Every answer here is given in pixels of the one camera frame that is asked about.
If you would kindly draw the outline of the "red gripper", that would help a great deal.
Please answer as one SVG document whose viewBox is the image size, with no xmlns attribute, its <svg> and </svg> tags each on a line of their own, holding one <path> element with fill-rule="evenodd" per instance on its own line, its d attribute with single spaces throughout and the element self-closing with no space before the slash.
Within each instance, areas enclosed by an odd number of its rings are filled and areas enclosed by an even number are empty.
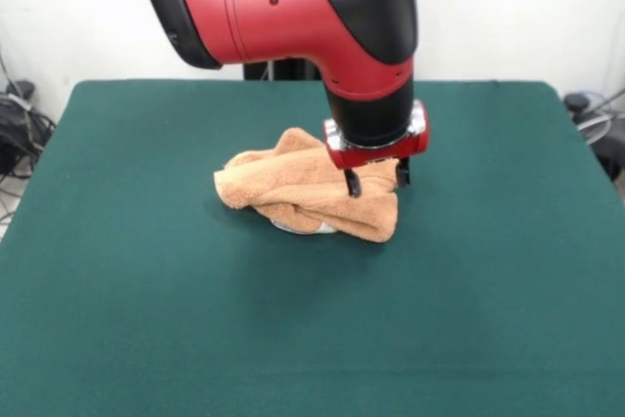
<svg viewBox="0 0 625 417">
<path fill-rule="evenodd" d="M 338 124 L 327 119 L 322 127 L 323 141 L 333 164 L 344 170 L 349 197 L 360 198 L 360 178 L 353 168 L 383 161 L 399 159 L 396 165 L 396 184 L 399 188 L 410 185 L 410 158 L 427 150 L 430 140 L 430 120 L 424 104 L 415 100 L 406 133 L 388 146 L 361 147 L 349 143 Z"/>
</svg>

